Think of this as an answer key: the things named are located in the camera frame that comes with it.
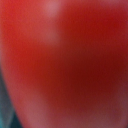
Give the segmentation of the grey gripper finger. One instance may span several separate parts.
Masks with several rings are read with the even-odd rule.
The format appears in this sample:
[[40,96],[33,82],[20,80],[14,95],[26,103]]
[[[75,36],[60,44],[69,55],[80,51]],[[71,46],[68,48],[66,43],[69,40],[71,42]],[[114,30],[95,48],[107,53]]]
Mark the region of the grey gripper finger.
[[23,128],[11,103],[0,67],[0,128]]

